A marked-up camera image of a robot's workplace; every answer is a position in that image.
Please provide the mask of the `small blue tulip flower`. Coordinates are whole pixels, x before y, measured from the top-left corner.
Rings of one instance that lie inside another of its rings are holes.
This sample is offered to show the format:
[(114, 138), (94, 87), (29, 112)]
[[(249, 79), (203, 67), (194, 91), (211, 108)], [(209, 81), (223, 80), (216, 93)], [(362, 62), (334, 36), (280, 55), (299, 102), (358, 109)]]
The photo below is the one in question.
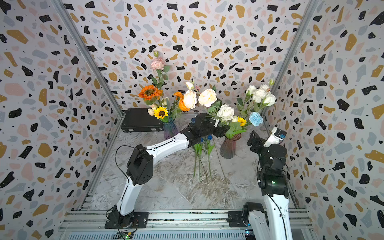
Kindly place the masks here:
[(211, 153), (212, 153), (212, 150), (215, 148), (215, 144), (213, 144), (213, 136), (208, 135), (205, 138), (204, 144), (205, 144), (205, 153), (206, 153), (206, 165), (208, 168), (209, 176), (212, 179)]

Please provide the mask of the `brown ribbed glass vase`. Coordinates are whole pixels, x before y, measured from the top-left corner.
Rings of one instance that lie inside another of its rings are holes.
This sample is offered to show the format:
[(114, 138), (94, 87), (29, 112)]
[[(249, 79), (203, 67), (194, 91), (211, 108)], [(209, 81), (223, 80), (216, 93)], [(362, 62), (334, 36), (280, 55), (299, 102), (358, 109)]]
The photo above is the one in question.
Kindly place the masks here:
[(224, 159), (231, 159), (236, 154), (236, 144), (237, 141), (241, 138), (242, 134), (236, 134), (232, 139), (225, 137), (225, 140), (220, 148), (220, 155)]

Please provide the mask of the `light blue carnation bouquet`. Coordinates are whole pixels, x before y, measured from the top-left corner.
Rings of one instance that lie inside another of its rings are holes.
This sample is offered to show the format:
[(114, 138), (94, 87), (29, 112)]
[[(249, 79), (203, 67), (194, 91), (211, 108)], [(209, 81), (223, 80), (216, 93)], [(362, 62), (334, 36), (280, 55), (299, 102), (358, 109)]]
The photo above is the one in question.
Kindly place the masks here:
[(250, 115), (249, 115), (249, 122), (254, 126), (254, 127), (258, 127), (260, 126), (264, 120), (263, 120), (263, 117), (261, 116), (260, 113), (258, 112), (252, 112)]

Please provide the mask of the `purple ribbed glass vase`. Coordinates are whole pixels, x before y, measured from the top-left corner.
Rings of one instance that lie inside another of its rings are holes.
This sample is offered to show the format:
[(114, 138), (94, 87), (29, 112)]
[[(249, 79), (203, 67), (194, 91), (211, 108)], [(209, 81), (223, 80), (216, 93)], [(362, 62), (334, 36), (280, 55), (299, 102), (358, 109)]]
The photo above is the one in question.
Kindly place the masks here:
[(179, 130), (175, 124), (175, 119), (171, 117), (166, 117), (163, 120), (164, 128), (164, 138), (165, 140), (173, 138), (179, 133)]

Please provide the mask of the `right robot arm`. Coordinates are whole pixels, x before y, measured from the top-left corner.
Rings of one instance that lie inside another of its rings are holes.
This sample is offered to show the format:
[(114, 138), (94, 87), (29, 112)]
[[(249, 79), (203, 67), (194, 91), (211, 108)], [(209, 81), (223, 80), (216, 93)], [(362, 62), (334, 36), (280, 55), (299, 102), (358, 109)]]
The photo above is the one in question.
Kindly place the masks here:
[(259, 157), (258, 186), (263, 204), (247, 202), (243, 205), (242, 222), (251, 228), (256, 240), (292, 240), (289, 218), (289, 190), (284, 175), (287, 149), (281, 145), (286, 132), (274, 128), (268, 139), (255, 131), (250, 133), (247, 145)]

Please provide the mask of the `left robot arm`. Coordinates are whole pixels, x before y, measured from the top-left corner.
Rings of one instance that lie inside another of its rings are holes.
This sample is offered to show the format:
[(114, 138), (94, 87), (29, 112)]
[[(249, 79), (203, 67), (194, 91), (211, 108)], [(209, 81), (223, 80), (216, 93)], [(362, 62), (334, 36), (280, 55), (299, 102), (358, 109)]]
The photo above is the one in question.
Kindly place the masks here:
[(124, 172), (125, 187), (117, 204), (107, 211), (105, 228), (118, 231), (125, 227), (144, 228), (146, 224), (135, 218), (134, 209), (143, 185), (153, 177), (154, 166), (169, 155), (199, 144), (204, 137), (223, 137), (229, 128), (229, 124), (201, 113), (174, 137), (152, 146), (134, 147)]

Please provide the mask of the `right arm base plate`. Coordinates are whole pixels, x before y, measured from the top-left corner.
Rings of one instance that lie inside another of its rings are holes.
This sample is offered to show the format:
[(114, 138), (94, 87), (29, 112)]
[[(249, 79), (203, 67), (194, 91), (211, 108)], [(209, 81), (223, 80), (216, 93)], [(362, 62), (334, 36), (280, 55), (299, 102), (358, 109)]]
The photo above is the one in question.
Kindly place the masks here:
[(257, 225), (269, 227), (268, 216), (266, 212), (253, 210), (248, 214), (243, 214), (242, 211), (229, 211), (228, 219), (230, 228), (254, 228)]

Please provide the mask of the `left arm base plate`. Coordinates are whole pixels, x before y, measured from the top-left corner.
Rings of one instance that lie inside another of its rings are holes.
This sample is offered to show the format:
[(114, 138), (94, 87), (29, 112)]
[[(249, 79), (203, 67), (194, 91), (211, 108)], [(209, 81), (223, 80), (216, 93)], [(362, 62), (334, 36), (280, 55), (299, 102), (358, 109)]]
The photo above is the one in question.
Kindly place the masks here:
[(124, 217), (118, 215), (118, 212), (108, 214), (105, 223), (105, 229), (145, 229), (149, 218), (148, 212), (133, 212)]

